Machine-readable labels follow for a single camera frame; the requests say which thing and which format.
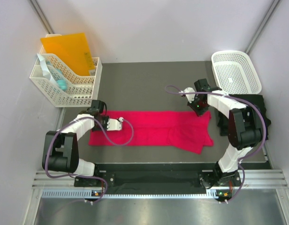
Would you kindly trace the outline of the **red t shirt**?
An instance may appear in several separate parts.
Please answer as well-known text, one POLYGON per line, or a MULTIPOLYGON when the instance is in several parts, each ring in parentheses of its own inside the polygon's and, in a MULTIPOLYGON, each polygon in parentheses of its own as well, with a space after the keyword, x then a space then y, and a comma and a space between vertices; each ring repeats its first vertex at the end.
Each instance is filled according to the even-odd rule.
POLYGON ((121 131, 102 131, 90 134, 90 146, 112 146, 129 143, 129 146, 173 146, 200 154, 204 147, 212 147, 208 133, 210 112, 197 116, 191 111, 110 111, 112 119, 123 117, 121 131))

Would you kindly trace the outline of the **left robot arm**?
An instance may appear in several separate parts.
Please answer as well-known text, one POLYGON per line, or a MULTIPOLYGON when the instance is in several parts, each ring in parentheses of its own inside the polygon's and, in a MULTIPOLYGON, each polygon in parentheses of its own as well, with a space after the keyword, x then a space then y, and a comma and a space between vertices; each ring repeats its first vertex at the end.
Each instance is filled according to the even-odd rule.
POLYGON ((91 106, 81 111, 69 124, 45 136, 42 167, 49 178, 66 176, 84 179, 89 185, 104 185, 105 181, 94 163, 79 157, 78 140, 89 130, 107 130, 107 105, 93 100, 91 106))

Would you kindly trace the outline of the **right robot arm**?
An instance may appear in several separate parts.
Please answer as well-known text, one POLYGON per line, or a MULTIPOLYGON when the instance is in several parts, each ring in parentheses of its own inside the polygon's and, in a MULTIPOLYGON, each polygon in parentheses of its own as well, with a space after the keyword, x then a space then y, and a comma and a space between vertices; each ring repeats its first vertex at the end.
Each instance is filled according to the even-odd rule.
POLYGON ((246 155, 265 141, 266 125, 259 109, 252 103, 230 96, 219 87, 210 87, 206 79, 197 80, 195 87, 183 90, 187 105, 203 115, 211 106, 228 120, 229 145, 213 168, 211 183, 220 186, 232 180, 246 155))

